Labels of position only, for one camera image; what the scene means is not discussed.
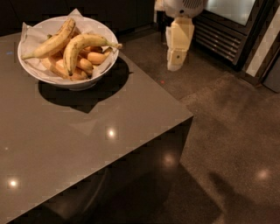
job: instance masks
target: table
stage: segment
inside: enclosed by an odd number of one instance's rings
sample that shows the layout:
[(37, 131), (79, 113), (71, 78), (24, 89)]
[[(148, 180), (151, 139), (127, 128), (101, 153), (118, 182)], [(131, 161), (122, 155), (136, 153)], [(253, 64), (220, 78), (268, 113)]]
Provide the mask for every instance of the table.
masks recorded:
[(106, 169), (100, 201), (147, 173), (168, 192), (192, 113), (122, 52), (88, 90), (37, 81), (18, 62), (19, 40), (0, 38), (0, 223)]

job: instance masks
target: white robotic hand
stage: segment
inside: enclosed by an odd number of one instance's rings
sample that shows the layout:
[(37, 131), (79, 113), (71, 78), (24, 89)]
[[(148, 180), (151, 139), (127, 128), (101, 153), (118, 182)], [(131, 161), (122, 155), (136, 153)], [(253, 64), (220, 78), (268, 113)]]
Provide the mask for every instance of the white robotic hand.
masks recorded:
[(165, 34), (168, 70), (177, 71), (183, 66), (193, 38), (192, 18), (203, 8), (203, 0), (156, 0), (155, 10), (165, 11), (168, 17), (174, 18), (171, 27), (166, 27)]

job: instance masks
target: dark floor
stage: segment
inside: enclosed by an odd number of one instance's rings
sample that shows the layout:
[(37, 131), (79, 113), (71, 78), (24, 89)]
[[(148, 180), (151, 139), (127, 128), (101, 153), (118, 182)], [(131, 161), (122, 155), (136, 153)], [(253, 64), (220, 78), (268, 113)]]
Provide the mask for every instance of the dark floor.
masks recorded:
[(253, 87), (192, 43), (166, 69), (157, 31), (120, 37), (122, 52), (194, 114), (168, 200), (147, 223), (280, 223), (280, 94)]

